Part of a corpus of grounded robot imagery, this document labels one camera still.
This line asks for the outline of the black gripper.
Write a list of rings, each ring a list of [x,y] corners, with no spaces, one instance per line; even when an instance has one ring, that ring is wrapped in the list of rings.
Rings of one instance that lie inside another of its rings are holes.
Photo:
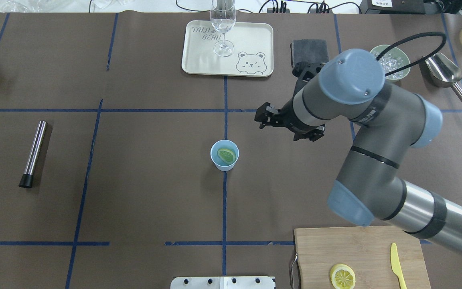
[[[311,127],[304,124],[295,115],[293,101],[295,100],[295,95],[321,71],[325,64],[325,62],[297,62],[292,69],[292,74],[297,77],[293,97],[281,108],[280,113],[269,102],[265,102],[257,108],[254,120],[259,121],[259,128],[263,129],[266,126],[286,127],[294,133],[294,141],[308,139],[311,142],[315,142],[323,137],[326,125]]]

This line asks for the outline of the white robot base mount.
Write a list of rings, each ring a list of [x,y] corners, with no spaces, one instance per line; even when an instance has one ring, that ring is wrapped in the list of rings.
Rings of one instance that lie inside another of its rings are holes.
[[[276,281],[270,276],[205,276],[176,277],[171,289],[275,289]]]

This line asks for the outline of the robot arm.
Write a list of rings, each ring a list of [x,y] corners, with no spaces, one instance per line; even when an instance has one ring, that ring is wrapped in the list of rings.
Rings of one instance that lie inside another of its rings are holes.
[[[328,207],[355,225],[366,227],[378,218],[462,254],[462,206],[396,176],[409,148],[424,147],[439,134],[442,112],[387,82],[368,51],[344,51],[281,109],[266,102],[254,119],[260,128],[285,127],[294,140],[316,141],[326,122],[339,116],[361,128],[334,181]]]

